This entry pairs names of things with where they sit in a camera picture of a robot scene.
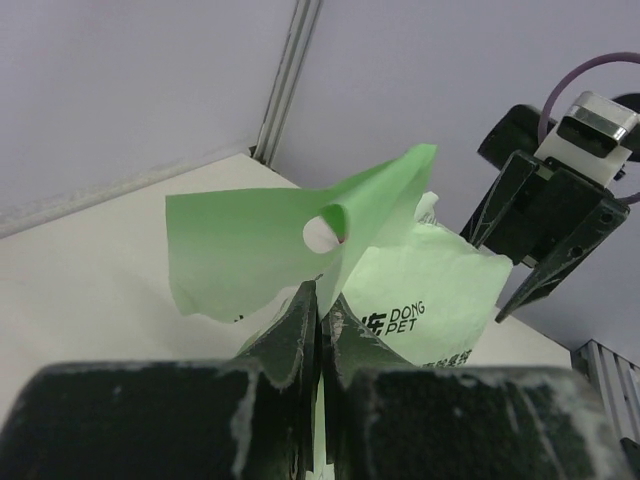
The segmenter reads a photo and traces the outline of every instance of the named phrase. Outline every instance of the white wall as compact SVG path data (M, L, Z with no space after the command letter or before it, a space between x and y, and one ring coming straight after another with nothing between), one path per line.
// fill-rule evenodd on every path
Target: white wall
M255 144L295 0L5 0L0 209Z
M514 104L541 107L582 61L639 49L639 18L632 0L325 0L274 167L320 186L439 144L431 188L439 218L459 230L497 174L475 154L489 130ZM585 75L554 113L585 89L640 91L640 67ZM640 189L628 171L619 194ZM640 362L639 240L636 210L553 297L516 315L570 348L594 338Z

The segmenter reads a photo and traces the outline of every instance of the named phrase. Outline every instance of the white table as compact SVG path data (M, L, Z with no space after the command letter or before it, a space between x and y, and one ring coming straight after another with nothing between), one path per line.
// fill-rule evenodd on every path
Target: white table
M167 280L164 197L291 186L238 154L0 240L0 419L53 362L233 356L281 299L238 324L182 317ZM469 363L570 367L564 348L515 319L492 322Z

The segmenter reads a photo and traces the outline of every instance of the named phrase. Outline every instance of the gray wall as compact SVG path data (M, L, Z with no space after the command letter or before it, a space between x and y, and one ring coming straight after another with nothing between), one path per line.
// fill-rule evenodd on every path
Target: gray wall
M417 142L441 146L430 188L459 230L497 171L474 152L516 103L541 107L571 68L640 49L636 0L325 0L274 167L323 186ZM586 89L640 91L640 66L600 67ZM640 169L613 188L640 190ZM517 316L575 348L594 338L640 363L640 207L550 299ZM506 294L522 281L518 269Z
M5 0L0 209L255 144L295 0Z

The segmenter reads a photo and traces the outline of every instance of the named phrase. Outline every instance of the metal frame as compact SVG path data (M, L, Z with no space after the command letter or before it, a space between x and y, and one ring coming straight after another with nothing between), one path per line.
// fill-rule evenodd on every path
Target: metal frame
M270 167L323 0L298 0L253 158Z
M602 397L618 438L640 443L640 367L594 340L571 352L571 363Z

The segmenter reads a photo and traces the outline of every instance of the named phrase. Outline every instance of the cable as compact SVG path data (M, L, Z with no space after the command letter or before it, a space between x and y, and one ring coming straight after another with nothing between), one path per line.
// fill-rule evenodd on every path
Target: cable
M573 70L571 70L565 77L560 80L560 83L556 85L556 87L551 91L549 98L542 107L542 112L540 113L540 120L538 121L538 142L542 143L544 138L547 136L547 126L549 124L549 118L551 117L551 109L553 105L558 100L558 97L562 93L562 91L567 88L567 86L573 82L576 78L582 75L587 70L591 70L592 68L599 67L600 65L605 65L607 63L617 63L617 62L625 62L625 63L636 63L640 64L640 53L636 52L616 52L616 53L607 53L606 55L600 55L599 57L592 58L591 60L587 60L582 65L577 66ZM632 205L634 203L640 202L640 192L630 195L628 197L620 198L620 201L626 203L627 205Z

